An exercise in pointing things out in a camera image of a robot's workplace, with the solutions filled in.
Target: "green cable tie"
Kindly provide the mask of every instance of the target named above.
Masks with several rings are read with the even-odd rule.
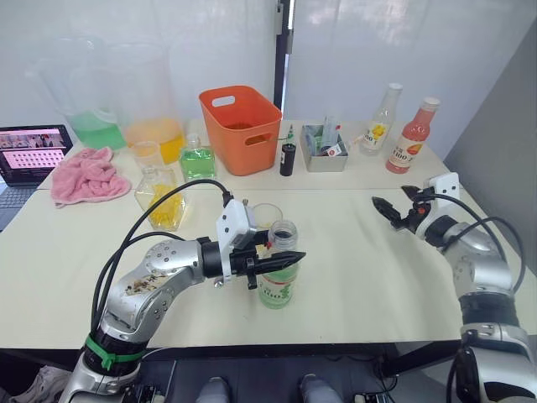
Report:
[[[110,368],[115,364],[115,363],[128,363],[130,361],[136,361],[137,359],[140,359],[143,357],[143,354],[145,353],[143,350],[140,351],[139,353],[135,353],[135,354],[124,354],[124,355],[119,355],[119,354],[114,354],[114,353],[109,353],[107,350],[105,350],[104,348],[102,348],[99,344],[97,344],[92,338],[91,336],[88,335],[87,339],[86,339],[86,346],[95,354],[97,354],[99,356],[99,358],[102,360],[101,361],[101,366],[106,369],[107,371],[110,370]]]

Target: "clear plastic pitcher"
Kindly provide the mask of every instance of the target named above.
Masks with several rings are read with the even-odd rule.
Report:
[[[86,146],[125,145],[110,111],[104,45],[99,39],[57,39],[27,71],[42,98],[52,104]]]
[[[160,144],[165,164],[179,158],[185,138],[171,93],[168,55],[156,44],[118,44],[107,50],[113,111],[129,146]]]

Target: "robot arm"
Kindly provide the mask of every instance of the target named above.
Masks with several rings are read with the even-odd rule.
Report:
[[[282,270],[305,253],[281,252],[259,259],[256,245],[268,242],[268,231],[257,232],[249,207],[230,200],[218,218],[218,242],[168,240],[154,245],[140,265],[111,289],[106,309],[90,334],[60,403],[95,395],[116,395],[136,379],[143,352],[175,298],[206,278],[223,285],[232,275],[246,275],[248,289],[256,275]]]
[[[453,269],[463,322],[453,365],[459,398],[465,403],[535,399],[537,367],[516,315],[508,264],[491,237],[477,229],[443,248],[468,224],[446,215],[449,202],[420,197],[434,193],[458,199],[458,187],[456,174],[431,179],[423,191],[404,186],[414,202],[406,218],[382,198],[374,197],[373,205],[394,228],[406,228],[438,248]]]

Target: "basket handle hole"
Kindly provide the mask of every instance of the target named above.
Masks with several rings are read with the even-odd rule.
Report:
[[[259,143],[266,143],[269,140],[269,136],[267,134],[260,134],[258,136],[253,136],[247,138],[244,143],[246,145],[254,145]]]
[[[229,97],[220,97],[212,100],[213,107],[225,107],[226,105],[232,105],[235,103],[235,97],[230,95]]]

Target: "orange basket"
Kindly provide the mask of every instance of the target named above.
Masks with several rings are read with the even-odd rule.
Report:
[[[234,175],[274,165],[282,112],[250,86],[226,86],[200,94],[209,140]]]

